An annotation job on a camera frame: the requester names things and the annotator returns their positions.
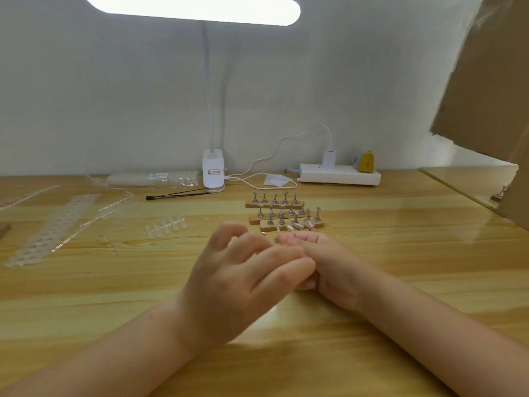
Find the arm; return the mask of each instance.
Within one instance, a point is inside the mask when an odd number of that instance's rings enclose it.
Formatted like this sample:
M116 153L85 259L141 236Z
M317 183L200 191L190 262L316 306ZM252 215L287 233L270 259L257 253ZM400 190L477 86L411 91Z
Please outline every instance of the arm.
M302 248L271 246L241 224L222 225L178 294L0 397L148 395L198 354L233 340L314 272Z
M317 271L301 286L317 288L357 311L462 397L529 393L529 349L460 311L389 276L338 242L315 232L283 234L301 245Z

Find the desk lamp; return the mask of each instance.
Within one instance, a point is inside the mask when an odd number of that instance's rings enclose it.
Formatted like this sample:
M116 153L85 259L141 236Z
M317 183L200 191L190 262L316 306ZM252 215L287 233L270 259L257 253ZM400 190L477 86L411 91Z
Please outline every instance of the desk lamp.
M202 157L208 193L224 190L224 158L213 147L213 119L209 101L209 44L204 21L289 26L301 15L294 0L87 0L109 14L192 19L200 23L204 45L204 76L209 118L209 149Z

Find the forearm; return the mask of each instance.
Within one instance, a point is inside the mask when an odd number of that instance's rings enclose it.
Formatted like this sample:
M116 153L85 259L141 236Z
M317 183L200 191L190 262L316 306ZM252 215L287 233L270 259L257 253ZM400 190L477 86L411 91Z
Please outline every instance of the forearm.
M415 287L382 273L361 313L462 397L529 392L529 349Z
M144 397L193 358L163 301L75 356L0 392L1 397Z

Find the wooden table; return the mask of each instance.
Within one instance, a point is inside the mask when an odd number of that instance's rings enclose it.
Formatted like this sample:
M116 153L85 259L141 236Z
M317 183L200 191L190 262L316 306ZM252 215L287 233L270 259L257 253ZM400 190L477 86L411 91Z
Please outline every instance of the wooden table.
M0 241L0 262L72 195L100 192L82 177L0 179L1 197L54 184L61 188L0 212L0 222L13 227ZM139 204L123 230L100 221L36 266L0 268L0 386L73 353L182 287L215 227L246 223L255 212L244 208L251 189L237 183L220 194L176 200L146 202L146 192L135 193ZM308 207L323 209L323 232L374 265L529 342L526 231L418 171L382 173L378 188L302 184L297 193ZM83 219L121 195L104 191ZM176 213L187 217L186 232L153 241L142 234L145 224ZM309 292L287 297L155 395L452 394L361 317Z
M503 186L511 183L518 166L436 167L423 168L421 171L454 191L495 209L499 202L490 197L500 192Z

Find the person's left hand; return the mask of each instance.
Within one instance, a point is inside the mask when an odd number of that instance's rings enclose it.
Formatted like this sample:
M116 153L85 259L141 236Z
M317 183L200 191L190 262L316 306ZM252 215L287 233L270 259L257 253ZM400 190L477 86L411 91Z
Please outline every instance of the person's left hand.
M232 237L237 240L230 244ZM242 224L222 224L177 296L184 342L200 353L233 340L307 280L315 267L300 246L272 247Z

